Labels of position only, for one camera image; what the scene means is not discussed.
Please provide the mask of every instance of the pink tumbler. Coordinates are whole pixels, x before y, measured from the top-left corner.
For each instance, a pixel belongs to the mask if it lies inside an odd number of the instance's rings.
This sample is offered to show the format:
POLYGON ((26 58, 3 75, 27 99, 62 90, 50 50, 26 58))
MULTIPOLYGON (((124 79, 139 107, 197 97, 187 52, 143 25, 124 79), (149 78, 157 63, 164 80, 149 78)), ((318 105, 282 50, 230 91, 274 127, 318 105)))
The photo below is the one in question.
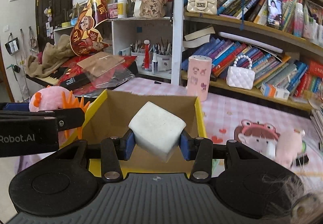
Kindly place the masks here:
POLYGON ((209 90, 212 59, 201 55, 188 58, 187 94, 205 101, 209 90))

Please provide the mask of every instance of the white foam cube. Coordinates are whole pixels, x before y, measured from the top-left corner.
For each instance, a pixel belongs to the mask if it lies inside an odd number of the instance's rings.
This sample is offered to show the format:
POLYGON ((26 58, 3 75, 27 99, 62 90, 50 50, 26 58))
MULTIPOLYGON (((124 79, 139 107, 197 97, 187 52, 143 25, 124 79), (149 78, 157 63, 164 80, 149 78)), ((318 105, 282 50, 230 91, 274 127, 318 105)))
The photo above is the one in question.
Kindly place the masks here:
POLYGON ((182 119, 152 102, 147 102, 129 123, 136 144, 164 162, 178 146, 185 126, 182 119))

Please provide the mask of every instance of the smartphone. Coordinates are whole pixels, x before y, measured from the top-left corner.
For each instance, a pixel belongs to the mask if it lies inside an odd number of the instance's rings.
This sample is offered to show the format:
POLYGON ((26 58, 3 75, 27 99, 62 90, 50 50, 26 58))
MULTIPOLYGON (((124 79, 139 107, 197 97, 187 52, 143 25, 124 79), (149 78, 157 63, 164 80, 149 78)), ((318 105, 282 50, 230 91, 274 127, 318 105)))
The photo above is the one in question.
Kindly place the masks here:
POLYGON ((282 0, 267 1, 267 26, 280 29, 282 25, 282 0))

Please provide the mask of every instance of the pink checkered tablecloth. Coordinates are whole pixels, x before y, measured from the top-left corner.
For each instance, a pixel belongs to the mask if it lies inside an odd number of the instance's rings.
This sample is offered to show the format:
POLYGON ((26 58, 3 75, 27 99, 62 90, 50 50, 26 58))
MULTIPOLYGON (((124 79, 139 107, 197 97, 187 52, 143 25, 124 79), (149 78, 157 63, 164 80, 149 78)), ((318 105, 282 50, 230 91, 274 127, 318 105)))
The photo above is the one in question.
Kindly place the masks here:
MULTIPOLYGON (((186 95, 186 89, 167 83, 155 84, 153 80, 134 78, 115 89, 116 91, 132 92, 139 95, 186 95)), ((238 99, 209 93, 207 100, 202 103, 204 123, 208 138, 214 143, 225 144, 234 138, 234 131, 242 125, 243 120, 251 123, 271 124, 277 133, 287 129, 303 129, 313 146, 319 137, 310 119, 282 112, 276 109, 241 101, 238 99)), ((292 171, 300 176, 323 180, 323 161, 318 150, 307 145, 306 153, 309 163, 303 167, 292 167, 292 171)))

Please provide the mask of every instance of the brown blanket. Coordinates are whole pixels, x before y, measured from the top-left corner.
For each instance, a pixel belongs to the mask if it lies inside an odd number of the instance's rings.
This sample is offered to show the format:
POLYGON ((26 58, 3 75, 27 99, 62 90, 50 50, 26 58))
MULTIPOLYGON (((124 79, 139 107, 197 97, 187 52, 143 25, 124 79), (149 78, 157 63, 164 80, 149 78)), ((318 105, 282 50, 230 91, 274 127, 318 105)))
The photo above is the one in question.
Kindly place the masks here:
POLYGON ((26 74, 31 77, 38 76, 41 78, 49 76, 70 57, 75 56, 69 39, 69 35, 62 35, 57 45, 47 43, 43 51, 42 64, 38 63, 37 57, 28 56, 25 64, 26 74))

